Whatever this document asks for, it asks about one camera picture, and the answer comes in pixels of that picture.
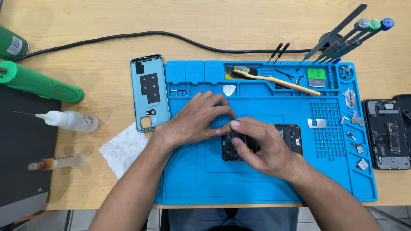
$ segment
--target green spray can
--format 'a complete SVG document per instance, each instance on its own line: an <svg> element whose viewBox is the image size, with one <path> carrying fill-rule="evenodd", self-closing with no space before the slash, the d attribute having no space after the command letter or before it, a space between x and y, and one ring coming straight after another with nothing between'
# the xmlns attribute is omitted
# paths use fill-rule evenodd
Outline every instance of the green spray can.
<svg viewBox="0 0 411 231"><path fill-rule="evenodd" d="M30 45L20 35L0 25L0 59L10 60L29 52Z"/></svg>
<svg viewBox="0 0 411 231"><path fill-rule="evenodd" d="M76 104L83 99L83 90L50 78L12 61L0 62L0 83L30 92L46 99Z"/></svg>

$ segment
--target black screwdriver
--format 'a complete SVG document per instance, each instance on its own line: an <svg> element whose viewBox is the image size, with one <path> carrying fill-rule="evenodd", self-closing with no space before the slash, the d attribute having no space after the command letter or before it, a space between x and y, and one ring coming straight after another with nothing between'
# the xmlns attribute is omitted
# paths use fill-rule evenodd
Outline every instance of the black screwdriver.
<svg viewBox="0 0 411 231"><path fill-rule="evenodd" d="M278 45L277 49L276 49L276 50L274 51L274 53L271 55L270 60L271 60L272 58L274 58L275 54L277 54L277 52L281 49L281 47L282 47L282 43L280 43L280 44Z"/></svg>
<svg viewBox="0 0 411 231"><path fill-rule="evenodd" d="M282 56L282 54L285 52L285 50L290 46L290 43L287 42L287 44L284 46L284 49L282 49L282 51L280 52L280 54L278 55L277 59L274 61L273 64L275 64L275 62L278 60L278 58L280 58Z"/></svg>

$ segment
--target wooden desk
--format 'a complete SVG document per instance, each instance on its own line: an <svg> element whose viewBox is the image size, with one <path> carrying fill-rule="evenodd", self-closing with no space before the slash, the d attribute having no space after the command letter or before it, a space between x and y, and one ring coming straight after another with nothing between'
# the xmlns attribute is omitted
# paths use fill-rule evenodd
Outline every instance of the wooden desk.
<svg viewBox="0 0 411 231"><path fill-rule="evenodd" d="M174 32L221 49L275 49L280 42L290 42L290 49L308 49L359 4L359 1L348 0L5 0L0 24L26 38L31 51L149 30ZM379 20L391 17L396 23L393 29L379 33L344 56L344 61L356 65L362 100L390 99L397 94L411 93L409 12L408 0L377 0L360 15ZM342 34L351 30L353 24L354 21ZM271 55L220 54L172 37L147 36L85 45L21 62L28 68L83 88L84 99L75 105L63 103L62 110L90 113L101 121L94 133L59 131L55 155L82 154L86 162L81 167L54 170L47 209L100 207L117 180L98 149L134 122L129 62L155 53L162 54L165 61L268 60ZM302 60L304 55L284 54L281 60ZM411 170L374 172L379 200L365 205L411 205Z"/></svg>

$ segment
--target green heat gun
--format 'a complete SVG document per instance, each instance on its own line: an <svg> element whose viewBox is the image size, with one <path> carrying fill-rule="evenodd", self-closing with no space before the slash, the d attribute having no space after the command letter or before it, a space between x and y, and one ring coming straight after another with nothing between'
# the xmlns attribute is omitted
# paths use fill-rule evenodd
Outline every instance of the green heat gun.
<svg viewBox="0 0 411 231"><path fill-rule="evenodd" d="M0 83L30 92L46 99L76 104L83 99L83 90L23 67L12 61L0 62Z"/></svg>

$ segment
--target gray tile floor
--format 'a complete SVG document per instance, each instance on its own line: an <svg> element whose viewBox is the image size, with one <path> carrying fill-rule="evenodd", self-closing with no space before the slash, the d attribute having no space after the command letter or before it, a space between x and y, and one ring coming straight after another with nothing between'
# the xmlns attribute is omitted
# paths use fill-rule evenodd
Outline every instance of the gray tile floor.
<svg viewBox="0 0 411 231"><path fill-rule="evenodd" d="M375 206L391 216L394 216L406 223L410 223L411 206ZM97 210L75 210L73 213L73 221L71 231L86 231L96 216ZM405 231L406 229L398 226L394 222L385 219L384 217L373 214L378 223L385 231ZM63 231L67 210L61 210L44 217L32 219L26 225L17 229L17 231ZM152 209L148 217L147 230L159 231L161 220L161 210ZM309 208L300 208L298 216L297 231L320 231L317 223L314 220Z"/></svg>

